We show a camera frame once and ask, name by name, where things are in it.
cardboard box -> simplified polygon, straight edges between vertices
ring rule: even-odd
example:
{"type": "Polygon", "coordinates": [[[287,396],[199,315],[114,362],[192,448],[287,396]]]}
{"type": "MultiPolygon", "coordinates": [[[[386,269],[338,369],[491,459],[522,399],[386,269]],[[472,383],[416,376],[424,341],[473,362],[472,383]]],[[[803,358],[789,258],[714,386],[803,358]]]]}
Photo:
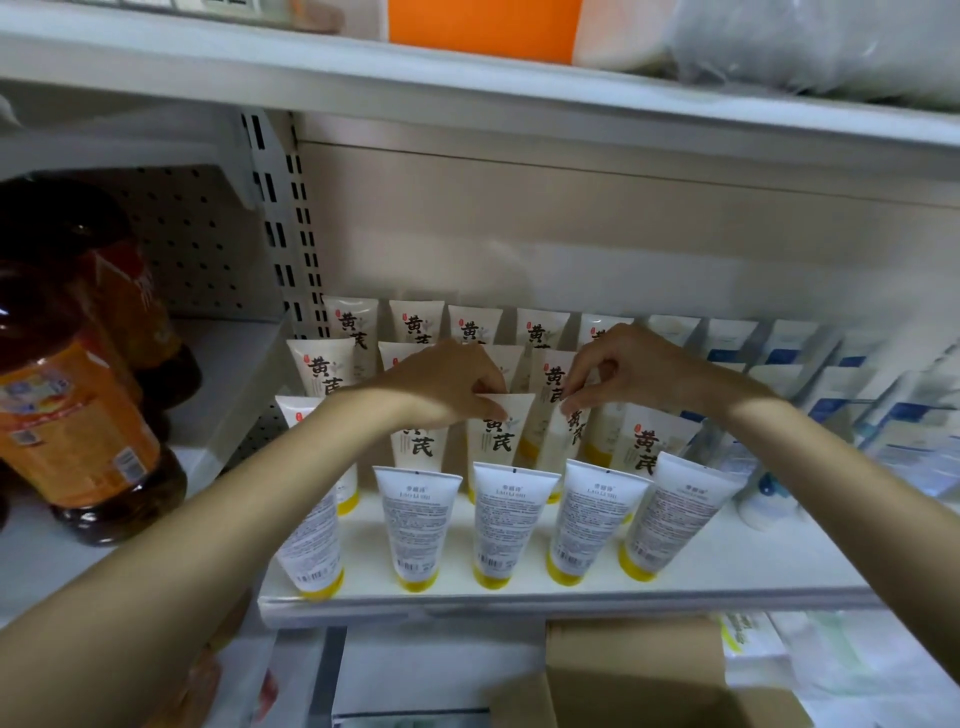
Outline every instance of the cardboard box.
{"type": "Polygon", "coordinates": [[[551,622],[546,671],[491,695],[494,728],[809,728],[792,692],[732,690],[713,619],[551,622]]]}

bottle label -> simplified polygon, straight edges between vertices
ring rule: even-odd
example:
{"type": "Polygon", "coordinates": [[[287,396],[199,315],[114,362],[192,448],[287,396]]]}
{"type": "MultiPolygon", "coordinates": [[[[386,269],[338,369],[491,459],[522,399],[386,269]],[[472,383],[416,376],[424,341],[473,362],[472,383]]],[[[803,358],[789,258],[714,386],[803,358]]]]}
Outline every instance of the bottle label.
{"type": "Polygon", "coordinates": [[[80,261],[96,292],[100,319],[134,371],[153,369],[180,350],[183,342],[135,240],[91,249],[80,261]]]}
{"type": "Polygon", "coordinates": [[[160,445],[107,362],[77,336],[0,375],[0,458],[48,502],[78,508],[142,482],[160,445]]]}

